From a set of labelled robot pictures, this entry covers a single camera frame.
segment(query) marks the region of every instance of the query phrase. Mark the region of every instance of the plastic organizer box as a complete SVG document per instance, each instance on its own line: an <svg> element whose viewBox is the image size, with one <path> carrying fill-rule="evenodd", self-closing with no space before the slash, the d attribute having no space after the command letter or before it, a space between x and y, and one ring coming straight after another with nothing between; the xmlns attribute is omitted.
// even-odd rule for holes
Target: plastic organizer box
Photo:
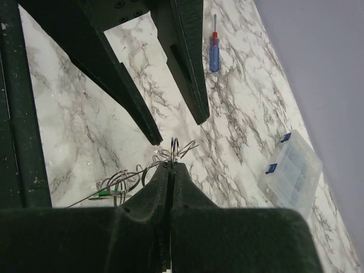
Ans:
<svg viewBox="0 0 364 273"><path fill-rule="evenodd" d="M274 205L308 219L321 173L321 160L294 130L281 138L258 184Z"/></svg>

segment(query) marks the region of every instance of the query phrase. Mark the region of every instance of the marble countertop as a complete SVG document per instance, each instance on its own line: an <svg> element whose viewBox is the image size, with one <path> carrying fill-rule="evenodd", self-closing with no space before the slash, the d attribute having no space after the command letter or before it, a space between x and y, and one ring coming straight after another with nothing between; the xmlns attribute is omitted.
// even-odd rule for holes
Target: marble countertop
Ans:
<svg viewBox="0 0 364 273"><path fill-rule="evenodd" d="M305 124L253 0L204 2L203 61L210 118L195 124L166 65L150 15L107 31L164 138L151 146L126 111L81 73L20 8L54 207L95 190L120 169L147 166L178 137L199 146L184 162L192 180L221 207L267 207L258 189L275 143ZM218 18L221 70L208 70L212 14ZM84 201L79 206L110 203ZM362 272L323 177L308 220L325 272Z"/></svg>

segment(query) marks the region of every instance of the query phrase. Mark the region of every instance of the gray wall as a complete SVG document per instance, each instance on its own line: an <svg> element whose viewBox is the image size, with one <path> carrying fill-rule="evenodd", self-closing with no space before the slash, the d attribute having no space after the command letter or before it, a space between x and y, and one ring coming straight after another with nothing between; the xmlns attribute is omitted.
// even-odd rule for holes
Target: gray wall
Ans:
<svg viewBox="0 0 364 273"><path fill-rule="evenodd" d="M255 0L364 264L364 0Z"/></svg>

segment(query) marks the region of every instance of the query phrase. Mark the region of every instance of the blue screwdriver handle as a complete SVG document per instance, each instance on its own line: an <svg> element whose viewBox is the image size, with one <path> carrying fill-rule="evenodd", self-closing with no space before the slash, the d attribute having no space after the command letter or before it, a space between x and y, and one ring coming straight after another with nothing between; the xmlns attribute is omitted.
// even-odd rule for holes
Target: blue screwdriver handle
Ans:
<svg viewBox="0 0 364 273"><path fill-rule="evenodd" d="M210 70L212 72L217 72L220 69L220 49L218 42L218 38L212 38L210 47Z"/></svg>

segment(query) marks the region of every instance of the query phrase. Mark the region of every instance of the blue latch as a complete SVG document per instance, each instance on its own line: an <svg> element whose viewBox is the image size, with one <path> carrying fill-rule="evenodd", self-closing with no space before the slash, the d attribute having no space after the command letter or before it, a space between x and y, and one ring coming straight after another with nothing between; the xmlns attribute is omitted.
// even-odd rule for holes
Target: blue latch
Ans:
<svg viewBox="0 0 364 273"><path fill-rule="evenodd" d="M289 140L289 138L291 137L291 135L292 135L292 133L288 133L288 134L284 135L282 137L282 139L280 140L280 142L281 143L286 142L287 140Z"/></svg>
<svg viewBox="0 0 364 273"><path fill-rule="evenodd" d="M266 175L268 174L268 173L273 173L274 171L275 171L275 169L277 168L277 163L274 163L274 164L270 164L269 166L268 166L268 169L267 169L267 171L266 171Z"/></svg>

